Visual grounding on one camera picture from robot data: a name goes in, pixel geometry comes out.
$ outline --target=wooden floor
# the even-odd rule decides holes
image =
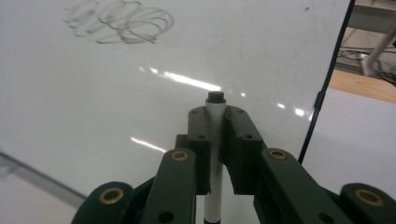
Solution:
[[[396,104],[396,88],[376,78],[334,70],[329,88]]]

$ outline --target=cable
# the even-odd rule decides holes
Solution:
[[[355,48],[355,47],[341,47],[338,51],[337,57],[344,58],[351,61],[361,61],[362,54],[370,55],[373,49],[370,48]],[[383,53],[396,53],[396,51],[386,50]],[[375,69],[376,75],[380,76],[383,80],[388,83],[396,86],[396,66],[392,66],[388,63],[382,61],[376,61],[377,68]]]

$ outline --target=whiteboard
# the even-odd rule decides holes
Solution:
[[[224,91],[298,157],[348,5],[2,0],[1,150],[86,195],[137,186]]]
[[[337,194],[362,183],[396,198],[395,113],[396,104],[328,90],[304,168]]]

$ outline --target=bolt hole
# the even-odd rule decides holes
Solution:
[[[377,203],[379,201],[379,199],[377,197],[375,197],[373,194],[369,194],[369,193],[365,193],[365,192],[361,193],[361,197],[364,198],[365,200],[371,201],[373,203]]]
[[[332,217],[327,215],[326,213],[323,213],[323,212],[318,213],[318,218],[320,219],[320,221],[322,221],[323,223],[326,223],[326,224],[334,223],[334,220],[332,219]]]
[[[119,196],[119,193],[115,190],[112,190],[110,192],[108,192],[107,194],[105,194],[105,199],[106,200],[112,200],[115,199]]]
[[[277,157],[277,158],[281,158],[281,157],[283,157],[284,155],[282,154],[282,153],[280,153],[280,152],[274,152],[274,157]]]
[[[173,214],[170,212],[162,212],[158,215],[158,220],[161,223],[169,223],[173,221]]]

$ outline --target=brass ring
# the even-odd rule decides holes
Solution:
[[[277,161],[284,161],[288,158],[288,156],[284,152],[278,150],[271,150],[270,152],[268,152],[268,155],[270,155],[272,159],[275,159]]]
[[[355,191],[355,194],[361,201],[363,201],[365,203],[368,203],[368,204],[370,204],[372,206],[379,207],[379,206],[384,206],[385,205],[384,200],[381,197],[379,197],[378,194],[376,194],[376,193],[374,193],[374,192],[372,192],[370,190],[357,189]]]
[[[106,198],[106,195],[107,195],[108,193],[110,193],[110,192],[116,192],[116,193],[117,193],[117,196],[116,196],[116,197],[112,197],[112,198],[110,198],[110,199],[107,199],[107,198]],[[110,189],[106,189],[105,191],[103,191],[103,192],[100,194],[99,201],[100,201],[101,203],[103,203],[103,204],[112,204],[112,203],[118,202],[122,197],[123,197],[123,191],[122,191],[122,189],[119,189],[119,188],[110,188]]]
[[[187,152],[185,151],[176,151],[174,153],[172,153],[172,158],[175,161],[184,161],[189,157],[189,154],[187,154]]]

